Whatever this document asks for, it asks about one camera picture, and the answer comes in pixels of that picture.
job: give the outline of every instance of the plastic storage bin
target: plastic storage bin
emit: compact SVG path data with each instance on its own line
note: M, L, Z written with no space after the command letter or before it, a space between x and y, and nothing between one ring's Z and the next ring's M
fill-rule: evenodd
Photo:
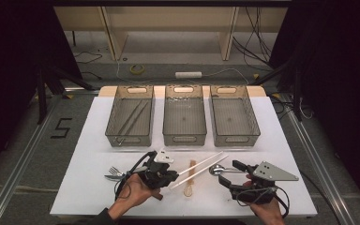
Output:
M253 146L260 136L247 87L210 87L215 146Z
M167 85L163 121L165 145L204 145L206 120L201 85Z
M118 86L106 136L111 146L150 146L154 86Z

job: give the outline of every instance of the gray floor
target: gray floor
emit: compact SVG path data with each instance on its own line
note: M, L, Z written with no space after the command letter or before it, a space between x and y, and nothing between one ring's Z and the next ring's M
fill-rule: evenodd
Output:
M70 32L67 35L68 42L71 43ZM77 46L72 47L74 54L90 52L101 53L102 55L101 58L92 63L79 64L82 72L93 72L102 78L99 80L90 73L84 73L85 81L94 86L118 85L129 83L129 81L133 81L133 83L150 81L151 84L180 83L180 81L173 80L175 71L198 70L202 74L213 74L224 69L230 69L211 77L194 80L195 83L222 84L245 83L245 80L237 71L242 73L249 82L253 81L253 74L263 76L267 73L266 71L247 67L243 55L235 49L232 49L229 61L222 61L215 34L134 33L128 37L127 46L119 64L111 59L103 34L76 32L76 35ZM239 39L247 37L245 34L237 35ZM269 46L273 45L274 39L275 34L267 34ZM254 48L253 51L259 53L259 48L256 46L255 41L250 48ZM88 62L95 58L95 55L87 53L76 57L79 62ZM247 62L258 68L266 68L255 60L248 60ZM128 71L129 67L134 64L143 64L145 66L145 72L140 77L135 77ZM277 81L278 79L273 79L266 82L263 85L265 91L267 93L276 91ZM63 84L66 87L78 87L71 82L63 81ZM69 92L68 97L59 99L56 108L52 112L50 123L46 126L43 136L36 146L35 153L30 158L26 170L22 174L19 186L0 218L0 224L58 224L64 222L62 219L50 216L50 208L66 173L93 97L96 95L97 93L74 91ZM48 102L51 102L51 96L48 95L48 98ZM280 105L275 104L275 107L278 111L281 110ZM291 123L290 113L279 113L278 119L280 119L280 124L296 163L299 169L306 173L318 187L323 188L305 147L298 137L293 123ZM64 134L63 130L55 129L60 118L71 118L71 120L63 121L61 124L62 127L69 128L69 132L65 139L52 139L52 136ZM38 100L33 98L30 100L29 109L10 139L7 150L2 152L0 156L0 190L16 167L16 163L21 158L29 140L33 137L34 130L37 128L37 121ZM360 224L360 191L357 185L347 173L341 160L336 157L319 121L312 117L311 119L305 118L302 123L306 127L308 135L341 197L346 202L355 224ZM317 189L309 181L306 180L305 183L317 207L318 215L311 218L288 217L285 220L286 223L337 224L332 211ZM249 225L261 224L257 218L243 218L240 221Z

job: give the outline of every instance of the utensil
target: utensil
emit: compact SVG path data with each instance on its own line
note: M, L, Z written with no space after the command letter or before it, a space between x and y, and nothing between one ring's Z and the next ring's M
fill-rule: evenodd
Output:
M210 174L214 176L218 176L221 173L244 173L242 171L238 171L235 168L225 168L220 164L215 164L209 168Z
M125 123L121 126L121 128L118 131L118 134L121 134L123 129L128 125L128 122L130 121L130 118L133 116L133 114L137 111L137 109L139 108L140 104L142 104L142 99L139 101L139 103L136 105L136 107L133 109L133 111L130 113L130 115L127 117L127 120L125 121Z
M104 175L104 177L107 178L108 180L116 181L116 182L124 178L124 176L114 176L114 175Z
M127 123L129 122L128 120L130 119L130 117L132 117L132 115L136 112L136 110L137 110L138 108L140 108L139 106L142 104L142 101L143 101L143 100L140 100L139 104L137 104L136 108L133 110L133 112L131 113L131 115L129 116L129 118L128 118L127 121L125 122L125 124L127 124ZM137 120L139 119L140 115L142 114L142 112L143 112L145 106L147 106L147 104L148 104L148 101L145 101L145 102L144 102L144 105L142 105L142 108L141 108L140 111L136 114L136 116L134 117L134 119L133 119L133 121L131 122L130 126L127 128L127 131L125 132L125 136L127 136L127 135L129 134L129 132L133 129L133 126L136 124ZM119 132L118 132L119 134L121 134L123 128L124 128L124 127L122 127L121 130L119 130ZM120 142L118 145L121 146L121 145L122 145L122 142L123 142L124 140L125 140L125 138L122 138L121 142Z
M120 172L118 169L116 169L115 167L111 167L109 172L114 175L114 176L124 176L125 174L123 172Z
M211 166L215 165L216 163L220 162L220 161L221 161L221 160L223 160L224 158L227 158L228 156L229 156L229 155L227 155L227 156L225 156L225 157L222 157L221 159L219 159L219 160L215 161L214 163L210 164L209 166L207 166L207 167L205 167L205 168L201 169L201 170L200 170L200 171L198 171L198 172L195 172L193 175L189 176L188 178L186 178L186 179L184 179L184 180L180 181L179 183L175 184L175 185L174 185L174 186L172 186L172 187L169 187L169 189L174 189L174 188L176 188L176 187L180 186L181 184L183 184L183 183L184 183L184 182L186 182L187 180L189 180L189 179L191 179L192 177L194 177L194 176L198 175L199 173L202 173L203 171L205 171L205 170L209 169L209 167L211 167Z
M195 166L197 164L197 161L196 160L194 160L194 159L192 159L190 162L189 162L189 167L193 167L193 166ZM188 176L191 176L191 175L193 175L195 173L195 168L193 168L192 170L190 170L189 172L188 172ZM184 193L184 195L186 196L186 197L191 197L191 195L192 195L192 185L194 184L194 179L189 179L189 180L187 180L187 185L186 185L186 188L184 188L184 191L183 191L183 193Z
M211 159L211 158L214 158L214 157L216 157L216 156L220 155L221 153L223 153L223 151L221 151L221 152L219 152L219 153L217 153L217 154L214 154L213 156L211 156L211 157L209 157L209 158L205 159L204 161L201 161L200 163L198 163L198 164L196 164L196 165L194 165L194 166L192 166L192 167L190 167L190 168L188 168L188 169L186 169L186 170L184 170L184 171L180 172L180 173L179 173L179 175L182 175L182 174L186 173L187 171L190 171L190 170L194 169L195 167L197 167L197 166L199 166L199 165L203 164L205 161L207 161L207 160L209 160L209 159Z

